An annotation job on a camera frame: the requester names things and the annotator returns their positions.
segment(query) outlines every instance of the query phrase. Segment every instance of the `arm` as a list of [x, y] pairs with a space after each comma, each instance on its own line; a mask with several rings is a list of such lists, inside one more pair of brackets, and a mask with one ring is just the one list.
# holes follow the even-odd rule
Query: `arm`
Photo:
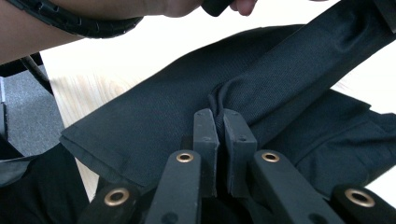
[[[51, 0], [75, 14], [97, 20], [121, 20], [147, 15], [182, 17], [202, 4], [202, 0]], [[232, 9], [249, 15], [255, 0], [235, 0]], [[9, 2], [0, 1], [0, 64], [43, 49], [81, 39], [33, 18]]]

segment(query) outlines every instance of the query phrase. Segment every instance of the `metal grommet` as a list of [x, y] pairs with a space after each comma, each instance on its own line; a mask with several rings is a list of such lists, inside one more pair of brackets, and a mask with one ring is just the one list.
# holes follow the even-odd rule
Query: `metal grommet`
[[347, 189], [345, 192], [346, 197], [353, 203], [363, 207], [373, 207], [375, 205], [374, 199], [358, 189]]
[[177, 160], [180, 162], [189, 162], [194, 159], [194, 156], [190, 153], [180, 153], [177, 155]]
[[108, 206], [118, 206], [129, 198], [129, 191], [125, 188], [113, 189], [105, 197], [105, 204]]
[[271, 152], [262, 153], [262, 159], [269, 162], [277, 162], [280, 160], [280, 158], [275, 153]]

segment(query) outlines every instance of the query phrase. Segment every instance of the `gray carpet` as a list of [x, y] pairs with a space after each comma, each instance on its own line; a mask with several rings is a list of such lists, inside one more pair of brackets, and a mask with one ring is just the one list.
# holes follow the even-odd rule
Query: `gray carpet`
[[53, 96], [27, 71], [3, 81], [8, 141], [24, 156], [55, 146], [64, 126]]

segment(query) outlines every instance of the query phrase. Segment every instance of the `finger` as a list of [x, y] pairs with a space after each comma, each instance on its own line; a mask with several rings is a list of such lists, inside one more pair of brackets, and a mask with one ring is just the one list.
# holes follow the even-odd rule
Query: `finger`
[[236, 8], [242, 16], [248, 16], [256, 5], [256, 0], [235, 0]]
[[233, 1], [233, 2], [230, 4], [230, 8], [231, 8], [233, 11], [237, 11], [237, 10], [238, 10], [238, 7], [236, 6], [236, 1]]

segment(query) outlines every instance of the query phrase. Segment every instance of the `black fabric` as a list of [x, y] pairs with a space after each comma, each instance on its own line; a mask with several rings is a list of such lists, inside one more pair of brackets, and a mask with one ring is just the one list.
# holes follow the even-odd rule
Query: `black fabric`
[[0, 161], [12, 160], [23, 157], [23, 155], [12, 146], [7, 139], [0, 135]]
[[0, 160], [0, 188], [14, 183], [25, 174], [29, 164], [36, 156], [12, 160]]
[[365, 186], [396, 165], [396, 116], [327, 91], [264, 146], [288, 157], [321, 193]]
[[66, 129], [61, 142], [107, 180], [146, 186], [191, 135], [197, 110], [214, 111], [219, 136], [224, 108], [240, 112], [262, 147], [394, 38], [372, 1], [340, 1], [309, 25], [247, 31], [180, 58]]
[[253, 221], [241, 203], [231, 197], [223, 197], [203, 199], [201, 223], [249, 224]]
[[0, 223], [76, 223], [88, 203], [74, 157], [58, 145], [0, 188]]

